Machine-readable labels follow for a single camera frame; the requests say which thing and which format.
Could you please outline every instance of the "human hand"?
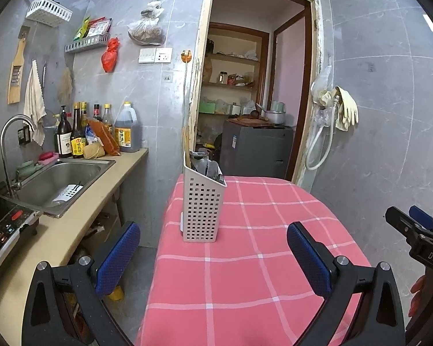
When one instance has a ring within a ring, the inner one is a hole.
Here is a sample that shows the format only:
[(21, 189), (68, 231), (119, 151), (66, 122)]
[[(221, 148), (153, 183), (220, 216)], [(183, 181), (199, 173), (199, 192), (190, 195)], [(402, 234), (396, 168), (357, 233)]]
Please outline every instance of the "human hand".
[(409, 317), (413, 317), (417, 312), (421, 300), (421, 291), (425, 286), (425, 281), (426, 281), (426, 277), (425, 275), (423, 275), (416, 281), (414, 286), (412, 286), (412, 288), (410, 289), (410, 292), (415, 295), (410, 302), (410, 310), (408, 314)]

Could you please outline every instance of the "checkered tablecloth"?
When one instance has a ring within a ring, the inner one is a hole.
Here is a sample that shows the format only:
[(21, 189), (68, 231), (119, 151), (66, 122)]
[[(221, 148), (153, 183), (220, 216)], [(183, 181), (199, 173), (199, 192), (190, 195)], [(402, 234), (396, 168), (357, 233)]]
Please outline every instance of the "checkered tablecloth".
[[(301, 221), (335, 256), (369, 265), (343, 225), (320, 201), (290, 182), (227, 176), (216, 242), (184, 242), (183, 177), (164, 216), (148, 305), (136, 346), (289, 346), (323, 299), (287, 245)], [(331, 345), (339, 345), (354, 295)]]

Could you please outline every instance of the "green container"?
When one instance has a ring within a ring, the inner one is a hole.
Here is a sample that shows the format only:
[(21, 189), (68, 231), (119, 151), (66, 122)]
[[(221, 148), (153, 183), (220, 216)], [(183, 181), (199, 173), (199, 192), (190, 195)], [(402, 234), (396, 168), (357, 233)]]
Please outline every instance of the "green container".
[(215, 103), (200, 103), (199, 113), (215, 114)]

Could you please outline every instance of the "beige countertop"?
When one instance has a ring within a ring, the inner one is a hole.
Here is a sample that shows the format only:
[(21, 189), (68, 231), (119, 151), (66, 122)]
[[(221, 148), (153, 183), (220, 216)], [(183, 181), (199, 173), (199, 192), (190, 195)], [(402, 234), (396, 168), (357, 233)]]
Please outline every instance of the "beige countertop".
[(103, 157), (116, 163), (85, 190), (63, 217), (40, 217), (38, 234), (18, 252), (0, 282), (0, 333), (10, 346), (21, 345), (24, 307), (37, 264), (43, 260), (52, 267), (67, 264), (109, 197), (147, 152), (142, 148), (135, 153)]

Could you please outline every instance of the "sink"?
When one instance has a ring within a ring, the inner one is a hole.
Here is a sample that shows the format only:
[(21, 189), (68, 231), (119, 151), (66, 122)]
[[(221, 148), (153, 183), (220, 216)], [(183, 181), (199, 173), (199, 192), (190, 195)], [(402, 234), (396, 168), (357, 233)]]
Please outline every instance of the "sink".
[[(59, 218), (114, 164), (114, 160), (58, 159), (23, 181), (10, 200)], [(83, 187), (67, 201), (54, 201), (69, 185)]]

